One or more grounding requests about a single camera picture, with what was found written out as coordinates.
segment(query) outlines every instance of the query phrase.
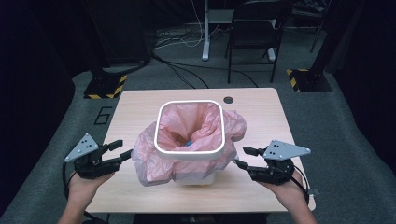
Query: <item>table leg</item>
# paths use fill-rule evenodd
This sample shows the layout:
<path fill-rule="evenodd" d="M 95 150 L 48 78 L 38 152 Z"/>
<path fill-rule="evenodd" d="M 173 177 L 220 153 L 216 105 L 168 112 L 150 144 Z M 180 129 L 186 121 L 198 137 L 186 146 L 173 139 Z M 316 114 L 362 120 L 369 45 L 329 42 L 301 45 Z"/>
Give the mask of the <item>table leg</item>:
<path fill-rule="evenodd" d="M 205 41 L 204 41 L 204 50 L 202 53 L 202 61 L 207 61 L 209 60 L 209 48 L 210 48 L 210 42 L 209 42 L 209 18 L 208 18 L 208 5 L 207 5 L 207 0 L 205 0 Z"/>

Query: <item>chair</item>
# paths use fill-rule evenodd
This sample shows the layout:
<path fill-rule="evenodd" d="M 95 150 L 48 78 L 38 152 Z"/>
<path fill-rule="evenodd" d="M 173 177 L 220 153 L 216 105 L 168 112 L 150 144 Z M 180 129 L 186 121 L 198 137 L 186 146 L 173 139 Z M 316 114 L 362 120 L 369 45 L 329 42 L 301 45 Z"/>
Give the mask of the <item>chair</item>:
<path fill-rule="evenodd" d="M 272 64 L 270 82 L 274 81 L 284 24 L 291 9 L 291 2 L 286 0 L 249 0 L 235 8 L 225 52 L 225 58 L 228 53 L 229 59 L 228 83 L 231 81 L 233 49 L 264 49 L 264 57 L 268 49 L 275 48 L 276 58 L 273 62 L 250 63 Z"/>
<path fill-rule="evenodd" d="M 315 45 L 317 44 L 320 31 L 326 20 L 332 0 L 322 0 L 321 2 L 323 5 L 327 6 L 325 6 L 325 9 L 322 11 L 315 11 L 310 7 L 305 7 L 301 1 L 293 0 L 293 10 L 290 14 L 295 20 L 301 20 L 308 23 L 308 25 L 316 26 L 315 40 L 312 44 L 311 50 L 309 50 L 311 53 L 314 51 Z"/>

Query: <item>trash bag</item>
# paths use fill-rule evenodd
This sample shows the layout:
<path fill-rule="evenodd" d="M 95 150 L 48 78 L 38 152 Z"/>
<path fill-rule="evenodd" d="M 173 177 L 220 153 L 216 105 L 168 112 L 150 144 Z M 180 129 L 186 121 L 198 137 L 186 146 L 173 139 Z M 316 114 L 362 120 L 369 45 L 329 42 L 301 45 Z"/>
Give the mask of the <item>trash bag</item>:
<path fill-rule="evenodd" d="M 165 132 L 163 146 L 178 150 L 207 150 L 218 146 L 220 128 L 219 112 L 210 104 L 191 113 L 183 106 L 170 108 L 161 121 L 160 132 Z M 138 179 L 143 186 L 168 183 L 170 180 L 203 180 L 215 172 L 223 170 L 236 156 L 233 142 L 245 136 L 247 123 L 236 111 L 223 111 L 225 142 L 223 153 L 212 161 L 180 161 L 163 159 L 155 147 L 157 121 L 151 123 L 137 138 L 132 160 Z"/>

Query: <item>desk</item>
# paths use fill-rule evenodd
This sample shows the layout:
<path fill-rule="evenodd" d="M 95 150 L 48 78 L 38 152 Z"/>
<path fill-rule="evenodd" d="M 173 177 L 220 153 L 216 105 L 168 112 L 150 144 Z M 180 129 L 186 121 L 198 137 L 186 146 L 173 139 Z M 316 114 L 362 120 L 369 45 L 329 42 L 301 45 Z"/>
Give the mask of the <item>desk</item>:
<path fill-rule="evenodd" d="M 205 41 L 202 52 L 202 60 L 209 60 L 210 36 L 209 23 L 231 23 L 233 19 L 232 9 L 210 9 L 208 0 L 205 0 Z M 268 49 L 268 59 L 273 62 L 275 60 L 274 49 Z"/>
<path fill-rule="evenodd" d="M 224 97 L 233 97 L 225 104 Z M 235 143 L 240 160 L 249 165 L 264 166 L 263 158 L 248 156 L 242 147 L 266 147 L 272 139 L 294 143 L 289 124 L 275 89 L 203 89 L 165 91 L 125 91 L 122 93 L 105 143 L 122 139 L 124 146 L 107 152 L 104 160 L 118 157 L 134 147 L 137 136 L 157 119 L 160 107 L 173 100 L 214 100 L 224 110 L 236 110 L 247 121 L 247 132 Z M 293 158 L 303 169 L 300 158 Z M 315 208 L 310 199 L 309 206 Z M 256 182 L 248 172 L 232 162 L 217 174 L 210 186 L 168 184 L 143 187 L 136 176 L 132 160 L 99 188 L 91 205 L 92 213 L 236 213 L 279 212 L 286 209 L 275 195 Z"/>

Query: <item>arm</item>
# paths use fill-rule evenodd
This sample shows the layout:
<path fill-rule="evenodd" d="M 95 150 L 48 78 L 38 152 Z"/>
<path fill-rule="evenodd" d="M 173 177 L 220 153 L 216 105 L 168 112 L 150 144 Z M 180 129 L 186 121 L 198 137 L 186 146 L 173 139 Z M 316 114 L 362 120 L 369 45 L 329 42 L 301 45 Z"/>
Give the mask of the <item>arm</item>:
<path fill-rule="evenodd" d="M 103 175 L 96 179 L 83 179 L 75 174 L 69 184 L 69 198 L 58 224 L 80 224 L 85 209 L 91 203 L 98 188 L 113 174 Z"/>
<path fill-rule="evenodd" d="M 302 177 L 300 174 L 294 171 L 293 177 L 302 183 Z M 308 205 L 305 202 L 305 198 L 301 189 L 297 187 L 292 181 L 284 183 L 282 185 L 273 185 L 258 182 L 271 190 L 280 203 L 290 212 L 294 222 L 296 224 L 316 224 L 316 220 Z"/>

